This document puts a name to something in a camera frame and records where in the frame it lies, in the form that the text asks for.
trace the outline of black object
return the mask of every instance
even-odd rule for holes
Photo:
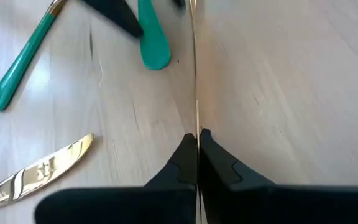
[[[113,21],[135,38],[143,36],[143,30],[132,9],[125,0],[83,0],[89,6]],[[176,7],[183,9],[185,0],[172,0]]]
[[[144,187],[63,190],[38,205],[35,220],[195,223],[197,186],[209,224],[358,223],[358,187],[277,185],[224,150],[207,129],[199,154],[194,136],[185,135]]]

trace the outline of gold knife blade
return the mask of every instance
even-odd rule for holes
[[[0,207],[24,198],[61,176],[83,157],[93,139],[93,134],[88,134],[2,181]]]

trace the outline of light wood surface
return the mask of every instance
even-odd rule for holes
[[[199,1],[200,125],[285,184],[358,185],[358,0]]]
[[[50,2],[0,0],[0,79]],[[137,1],[128,3],[137,12]],[[61,179],[0,208],[0,223],[33,223],[36,204],[59,189],[144,185],[183,135],[195,133],[191,19],[170,4],[155,7],[172,51],[171,64],[156,72],[144,67],[138,40],[68,1],[0,113],[0,181],[85,134],[96,142]]]

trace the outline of green handle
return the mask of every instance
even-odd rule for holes
[[[44,15],[29,41],[0,81],[0,111],[4,110],[11,101],[20,80],[54,20],[55,16],[49,13]]]
[[[144,65],[151,70],[163,69],[169,63],[170,50],[168,40],[154,12],[152,0],[138,0],[137,5],[139,23],[144,31],[140,38],[140,53]]]

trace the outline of table surface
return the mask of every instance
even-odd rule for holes
[[[0,79],[49,4],[0,0]],[[189,11],[154,4],[172,51],[157,72],[138,41],[79,1],[65,6],[0,113],[0,181],[96,140],[61,179],[0,208],[0,223],[33,223],[62,188],[145,184],[199,128],[196,99],[200,126],[269,179],[358,185],[358,0],[197,0],[196,74]]]

